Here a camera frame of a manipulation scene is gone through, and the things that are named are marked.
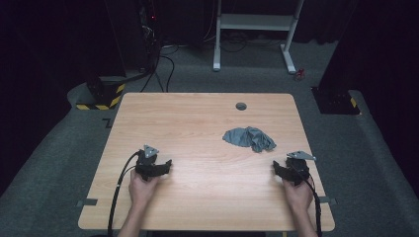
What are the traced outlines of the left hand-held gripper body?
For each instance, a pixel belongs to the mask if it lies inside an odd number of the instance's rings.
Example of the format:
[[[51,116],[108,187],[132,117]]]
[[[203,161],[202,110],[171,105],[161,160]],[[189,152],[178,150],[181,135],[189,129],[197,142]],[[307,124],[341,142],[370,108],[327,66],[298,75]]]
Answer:
[[[150,178],[162,175],[161,168],[155,164],[158,152],[158,149],[149,145],[144,145],[138,153],[135,172],[139,174],[145,182],[147,182]]]

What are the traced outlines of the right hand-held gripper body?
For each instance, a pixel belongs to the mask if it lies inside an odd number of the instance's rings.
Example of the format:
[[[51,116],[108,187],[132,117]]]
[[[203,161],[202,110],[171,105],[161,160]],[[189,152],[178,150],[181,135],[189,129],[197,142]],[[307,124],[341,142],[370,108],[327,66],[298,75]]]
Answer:
[[[291,171],[291,181],[295,186],[298,186],[310,177],[307,160],[315,161],[316,157],[304,151],[295,151],[287,154],[286,165]]]

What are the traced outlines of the grey cloth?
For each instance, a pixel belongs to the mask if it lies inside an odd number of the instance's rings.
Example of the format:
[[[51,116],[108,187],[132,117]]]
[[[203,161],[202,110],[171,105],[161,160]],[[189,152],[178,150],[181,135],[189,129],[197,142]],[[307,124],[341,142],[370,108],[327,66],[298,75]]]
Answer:
[[[263,150],[271,151],[277,147],[275,141],[261,129],[248,126],[237,127],[228,130],[222,137],[227,143],[240,146],[250,147],[254,152],[260,153]]]

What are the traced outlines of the person's right hand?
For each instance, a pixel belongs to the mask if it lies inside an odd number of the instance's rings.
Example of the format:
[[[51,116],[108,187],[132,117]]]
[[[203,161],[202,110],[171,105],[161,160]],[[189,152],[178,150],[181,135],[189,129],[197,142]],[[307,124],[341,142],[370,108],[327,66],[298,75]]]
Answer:
[[[292,213],[307,212],[313,199],[310,186],[304,183],[295,186],[292,182],[287,180],[283,180],[283,185],[286,199],[292,210]]]

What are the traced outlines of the person's left hand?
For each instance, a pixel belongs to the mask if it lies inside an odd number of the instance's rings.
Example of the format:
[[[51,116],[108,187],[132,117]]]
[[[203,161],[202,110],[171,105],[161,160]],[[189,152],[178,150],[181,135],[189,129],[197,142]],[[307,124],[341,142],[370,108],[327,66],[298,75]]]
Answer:
[[[128,190],[133,206],[146,206],[154,194],[158,178],[144,181],[135,171],[130,172]]]

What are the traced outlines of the black yellow striped stand base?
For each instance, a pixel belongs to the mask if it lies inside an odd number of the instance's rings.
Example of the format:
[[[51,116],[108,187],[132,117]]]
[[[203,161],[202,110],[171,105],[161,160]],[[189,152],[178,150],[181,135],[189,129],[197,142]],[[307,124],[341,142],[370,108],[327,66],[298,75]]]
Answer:
[[[120,101],[125,85],[121,82],[103,82],[99,78],[88,80],[75,107],[82,111],[112,110]]]

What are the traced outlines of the black equipment rack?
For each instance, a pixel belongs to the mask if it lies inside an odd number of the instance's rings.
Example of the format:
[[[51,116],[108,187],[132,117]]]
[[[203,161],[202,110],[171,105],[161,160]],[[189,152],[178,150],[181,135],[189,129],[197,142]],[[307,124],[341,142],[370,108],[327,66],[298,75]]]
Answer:
[[[158,8],[154,0],[134,0],[139,18],[141,45],[145,62],[143,70],[151,70],[157,61],[161,48],[161,31],[157,21]]]

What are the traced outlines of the white metal stand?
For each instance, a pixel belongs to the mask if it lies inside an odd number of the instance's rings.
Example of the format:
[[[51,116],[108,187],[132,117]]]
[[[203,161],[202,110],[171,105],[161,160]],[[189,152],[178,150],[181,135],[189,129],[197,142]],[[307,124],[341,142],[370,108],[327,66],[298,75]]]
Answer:
[[[249,15],[249,14],[225,14],[222,12],[222,0],[217,0],[215,43],[213,50],[212,70],[221,69],[221,47],[220,37],[222,30],[248,30],[248,31],[272,31],[287,32],[287,40],[280,45],[280,50],[285,61],[286,68],[290,74],[296,74],[297,70],[293,64],[290,54],[290,47],[293,41],[294,32],[299,20],[304,0],[297,0],[294,13],[289,16],[280,15]]]

